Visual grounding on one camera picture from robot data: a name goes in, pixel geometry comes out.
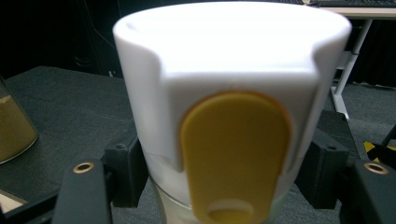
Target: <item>yellow plastic tab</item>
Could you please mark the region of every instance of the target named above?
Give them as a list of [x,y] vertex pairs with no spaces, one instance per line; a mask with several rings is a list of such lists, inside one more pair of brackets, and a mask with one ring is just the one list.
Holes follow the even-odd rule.
[[192,210],[203,223],[267,219],[290,142],[281,105],[249,91],[211,96],[184,118],[180,142]]

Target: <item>glass beaker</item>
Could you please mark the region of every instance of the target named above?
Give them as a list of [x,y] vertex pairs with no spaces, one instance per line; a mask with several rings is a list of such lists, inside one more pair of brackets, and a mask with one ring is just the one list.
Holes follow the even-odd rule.
[[0,164],[9,161],[37,139],[37,131],[0,77]]

